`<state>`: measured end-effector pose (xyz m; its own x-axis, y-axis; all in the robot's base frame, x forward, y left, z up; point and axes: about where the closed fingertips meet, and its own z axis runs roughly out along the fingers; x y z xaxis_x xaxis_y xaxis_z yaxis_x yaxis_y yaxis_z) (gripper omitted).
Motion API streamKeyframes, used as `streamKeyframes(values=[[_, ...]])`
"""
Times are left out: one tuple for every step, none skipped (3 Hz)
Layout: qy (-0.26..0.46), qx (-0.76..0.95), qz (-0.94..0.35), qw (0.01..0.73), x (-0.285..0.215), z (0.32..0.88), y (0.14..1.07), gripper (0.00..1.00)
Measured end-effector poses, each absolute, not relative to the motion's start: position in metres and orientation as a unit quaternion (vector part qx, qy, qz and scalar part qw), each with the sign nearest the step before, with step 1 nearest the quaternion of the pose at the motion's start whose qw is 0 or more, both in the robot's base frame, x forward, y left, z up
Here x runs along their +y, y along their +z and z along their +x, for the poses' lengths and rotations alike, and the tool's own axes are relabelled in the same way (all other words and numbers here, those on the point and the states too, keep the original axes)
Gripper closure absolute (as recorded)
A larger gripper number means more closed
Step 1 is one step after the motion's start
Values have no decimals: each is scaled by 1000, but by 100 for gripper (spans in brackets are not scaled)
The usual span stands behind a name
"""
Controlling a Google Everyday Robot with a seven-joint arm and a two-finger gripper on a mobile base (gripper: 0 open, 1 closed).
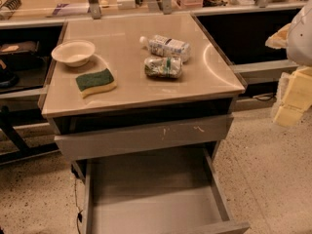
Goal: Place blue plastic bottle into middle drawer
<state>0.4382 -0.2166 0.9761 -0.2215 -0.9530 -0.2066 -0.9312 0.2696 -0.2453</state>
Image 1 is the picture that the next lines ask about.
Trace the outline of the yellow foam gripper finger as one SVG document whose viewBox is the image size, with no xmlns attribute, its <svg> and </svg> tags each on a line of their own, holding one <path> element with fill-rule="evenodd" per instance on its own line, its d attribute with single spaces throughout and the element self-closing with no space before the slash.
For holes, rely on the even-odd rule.
<svg viewBox="0 0 312 234">
<path fill-rule="evenodd" d="M 272 49 L 286 49 L 288 47 L 287 40 L 290 26 L 288 23 L 271 35 L 266 40 L 265 46 Z"/>
<path fill-rule="evenodd" d="M 279 80 L 273 106 L 273 122 L 294 126 L 312 106 L 312 68 L 301 66 L 292 74 L 284 72 Z"/>
</svg>

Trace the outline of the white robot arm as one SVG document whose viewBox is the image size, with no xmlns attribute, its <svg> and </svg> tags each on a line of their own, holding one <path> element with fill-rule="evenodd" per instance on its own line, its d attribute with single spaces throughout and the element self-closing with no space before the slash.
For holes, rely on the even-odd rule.
<svg viewBox="0 0 312 234">
<path fill-rule="evenodd" d="M 312 0 L 265 42 L 273 49 L 285 49 L 287 58 L 298 65 L 291 75 L 284 73 L 278 85 L 273 122 L 294 126 L 312 105 Z"/>
</svg>

